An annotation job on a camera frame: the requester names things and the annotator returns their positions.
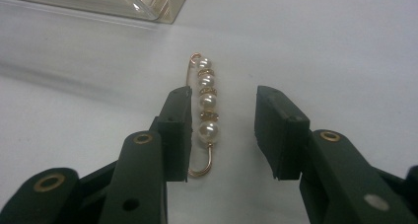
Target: gold wire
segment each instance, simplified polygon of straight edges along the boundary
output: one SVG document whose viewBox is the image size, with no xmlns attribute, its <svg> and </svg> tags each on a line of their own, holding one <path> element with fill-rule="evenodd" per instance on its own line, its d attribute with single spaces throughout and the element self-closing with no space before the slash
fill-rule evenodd
<svg viewBox="0 0 418 224">
<path fill-rule="evenodd" d="M 193 53 L 190 56 L 190 60 L 188 62 L 188 66 L 187 66 L 187 74 L 185 76 L 185 86 L 190 86 L 188 78 L 190 76 L 190 68 L 196 63 L 194 61 L 194 59 L 195 58 L 200 58 L 201 56 L 202 55 L 198 52 Z M 210 169 L 212 168 L 212 147 L 213 147 L 213 144 L 208 143 L 208 157 L 209 157 L 209 159 L 208 159 L 208 164 L 206 165 L 206 167 L 204 169 L 200 170 L 200 171 L 193 171 L 191 169 L 188 169 L 188 174 L 190 176 L 195 177 L 195 178 L 199 178 L 199 177 L 202 177 L 202 176 L 206 175 L 210 171 Z"/>
</svg>

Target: gold spacer bead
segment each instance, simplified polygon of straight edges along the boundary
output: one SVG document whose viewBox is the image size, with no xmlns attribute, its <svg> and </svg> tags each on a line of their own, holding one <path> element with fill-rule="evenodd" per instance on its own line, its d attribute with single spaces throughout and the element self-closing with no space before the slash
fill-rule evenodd
<svg viewBox="0 0 418 224">
<path fill-rule="evenodd" d="M 202 96 L 203 94 L 213 94 L 215 96 L 218 96 L 218 92 L 215 88 L 202 88 L 199 93 L 200 96 Z"/>
<path fill-rule="evenodd" d="M 212 76 L 215 76 L 215 71 L 213 71 L 212 69 L 202 69 L 197 73 L 197 77 L 202 76 L 203 74 L 210 74 Z"/>
<path fill-rule="evenodd" d="M 200 113 L 200 119 L 202 121 L 218 121 L 219 115 L 212 111 L 203 111 Z"/>
</svg>

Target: pearl brooch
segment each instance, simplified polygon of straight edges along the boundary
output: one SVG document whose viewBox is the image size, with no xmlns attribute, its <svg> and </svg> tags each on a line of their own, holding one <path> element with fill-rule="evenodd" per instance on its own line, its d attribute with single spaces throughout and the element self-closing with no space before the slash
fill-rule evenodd
<svg viewBox="0 0 418 224">
<path fill-rule="evenodd" d="M 212 168 L 212 148 L 218 141 L 219 127 L 218 114 L 216 113 L 216 100 L 218 92 L 215 87 L 215 72 L 212 69 L 212 62 L 203 57 L 200 53 L 194 53 L 190 56 L 189 66 L 187 69 L 186 86 L 189 86 L 190 68 L 197 70 L 197 86 L 199 87 L 199 108 L 200 108 L 200 125 L 197 133 L 199 140 L 207 145 L 208 148 L 208 164 L 201 171 L 188 170 L 188 174 L 193 177 L 201 177 L 206 175 Z"/>
</svg>

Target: white surface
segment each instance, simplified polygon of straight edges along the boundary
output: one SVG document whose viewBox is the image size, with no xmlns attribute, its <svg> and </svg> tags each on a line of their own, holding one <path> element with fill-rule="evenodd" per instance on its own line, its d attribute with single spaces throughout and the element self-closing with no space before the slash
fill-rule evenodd
<svg viewBox="0 0 418 224">
<path fill-rule="evenodd" d="M 256 86 L 404 177 L 418 157 L 417 13 L 416 0 L 186 0 L 170 26 L 0 0 L 0 206 L 48 168 L 83 177 L 114 161 L 200 51 L 222 134 L 209 176 L 169 184 L 170 222 L 309 223 L 299 183 L 274 181 L 256 145 Z"/>
</svg>

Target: pearl bead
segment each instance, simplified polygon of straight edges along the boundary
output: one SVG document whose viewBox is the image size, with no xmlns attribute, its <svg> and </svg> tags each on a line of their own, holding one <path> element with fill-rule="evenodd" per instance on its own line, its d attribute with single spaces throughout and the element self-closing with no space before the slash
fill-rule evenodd
<svg viewBox="0 0 418 224">
<path fill-rule="evenodd" d="M 212 67 L 212 62 L 208 58 L 200 57 L 195 59 L 194 65 L 197 67 L 197 70 L 201 70 Z"/>
<path fill-rule="evenodd" d="M 216 107 L 216 96 L 213 94 L 203 94 L 199 98 L 200 109 L 202 111 L 214 111 Z"/>
<path fill-rule="evenodd" d="M 199 138 L 204 143 L 216 143 L 218 132 L 218 123 L 214 121 L 204 121 L 199 125 Z"/>
<path fill-rule="evenodd" d="M 203 74 L 199 77 L 200 88 L 213 88 L 215 85 L 215 77 L 210 74 Z"/>
</svg>

